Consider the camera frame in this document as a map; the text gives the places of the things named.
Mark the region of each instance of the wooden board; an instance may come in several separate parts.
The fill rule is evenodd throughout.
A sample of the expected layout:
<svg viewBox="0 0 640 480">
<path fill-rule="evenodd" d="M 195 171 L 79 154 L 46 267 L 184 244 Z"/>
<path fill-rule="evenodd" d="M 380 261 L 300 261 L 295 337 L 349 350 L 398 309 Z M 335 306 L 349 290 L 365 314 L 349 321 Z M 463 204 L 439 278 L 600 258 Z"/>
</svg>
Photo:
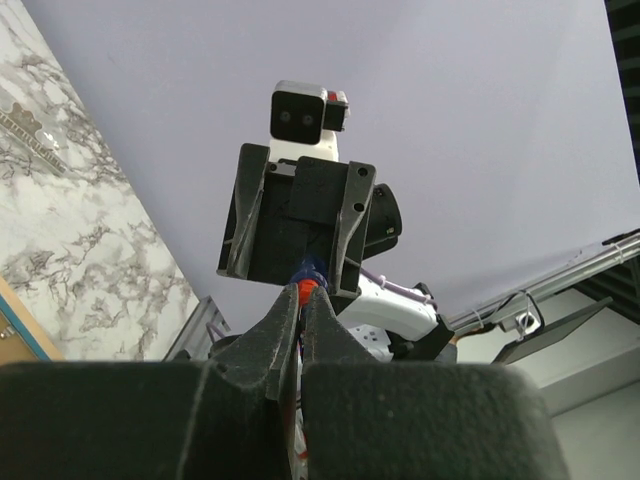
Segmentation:
<svg viewBox="0 0 640 480">
<path fill-rule="evenodd" d="M 11 326 L 15 333 L 0 339 L 0 365 L 36 360 L 64 360 L 38 322 L 7 282 L 0 277 L 0 332 Z"/>
</svg>

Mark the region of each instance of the marble tabletop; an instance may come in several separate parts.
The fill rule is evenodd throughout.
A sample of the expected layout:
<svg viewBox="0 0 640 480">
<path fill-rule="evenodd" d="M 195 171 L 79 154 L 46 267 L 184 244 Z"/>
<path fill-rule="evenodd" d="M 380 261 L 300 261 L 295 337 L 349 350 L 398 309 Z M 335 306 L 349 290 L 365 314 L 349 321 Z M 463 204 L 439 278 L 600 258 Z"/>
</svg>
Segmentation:
<svg viewBox="0 0 640 480">
<path fill-rule="evenodd" d="M 191 287 L 18 0 L 0 47 L 0 275 L 67 359 L 161 359 Z"/>
</svg>

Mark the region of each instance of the white backdrop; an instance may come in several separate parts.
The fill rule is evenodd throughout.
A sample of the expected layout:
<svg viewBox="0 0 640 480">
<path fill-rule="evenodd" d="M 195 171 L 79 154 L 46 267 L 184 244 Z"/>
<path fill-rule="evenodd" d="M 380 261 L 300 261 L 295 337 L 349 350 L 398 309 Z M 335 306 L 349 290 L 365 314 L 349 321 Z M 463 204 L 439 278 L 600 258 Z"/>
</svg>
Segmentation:
<svg viewBox="0 0 640 480">
<path fill-rule="evenodd" d="M 400 245 L 368 263 L 455 314 L 640 226 L 602 0 L 25 0 L 198 295 L 236 330 L 274 287 L 216 276 L 243 142 L 280 79 L 344 90 Z"/>
</svg>

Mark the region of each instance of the metal pole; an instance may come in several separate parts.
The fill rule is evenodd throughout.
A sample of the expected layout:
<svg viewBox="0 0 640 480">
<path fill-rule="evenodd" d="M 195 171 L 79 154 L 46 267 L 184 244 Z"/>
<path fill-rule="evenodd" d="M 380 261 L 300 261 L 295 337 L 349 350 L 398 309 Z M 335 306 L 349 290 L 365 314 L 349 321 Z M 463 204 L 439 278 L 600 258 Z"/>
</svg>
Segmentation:
<svg viewBox="0 0 640 480">
<path fill-rule="evenodd" d="M 483 323 L 499 323 L 507 317 L 513 317 L 526 310 L 526 296 L 519 295 L 509 305 L 500 309 L 495 315 L 491 314 L 510 295 L 521 290 L 526 290 L 537 301 L 542 302 L 557 292 L 575 285 L 587 278 L 603 272 L 615 265 L 620 265 L 627 260 L 640 255 L 640 234 L 631 235 L 615 244 L 610 245 L 599 254 L 583 262 L 569 266 L 555 272 L 542 280 L 530 285 L 514 289 L 500 297 L 494 298 L 481 307 L 467 313 L 445 319 L 450 330 L 457 333 L 466 333 L 480 326 L 478 316 Z"/>
</svg>

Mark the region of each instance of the blue edge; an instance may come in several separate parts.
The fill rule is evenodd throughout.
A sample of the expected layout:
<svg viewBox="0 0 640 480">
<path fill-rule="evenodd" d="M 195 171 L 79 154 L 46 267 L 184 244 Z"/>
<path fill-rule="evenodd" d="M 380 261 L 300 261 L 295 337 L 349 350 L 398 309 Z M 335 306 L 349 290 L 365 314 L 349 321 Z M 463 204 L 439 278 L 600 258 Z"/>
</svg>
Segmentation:
<svg viewBox="0 0 640 480">
<path fill-rule="evenodd" d="M 0 311 L 7 317 L 9 324 L 15 329 L 16 333 L 22 337 L 24 343 L 31 349 L 31 351 L 38 357 L 39 360 L 51 361 L 49 355 L 42 349 L 40 344 L 33 338 L 31 332 L 24 326 L 18 316 L 14 313 L 13 309 L 6 302 L 4 297 L 0 295 Z"/>
</svg>

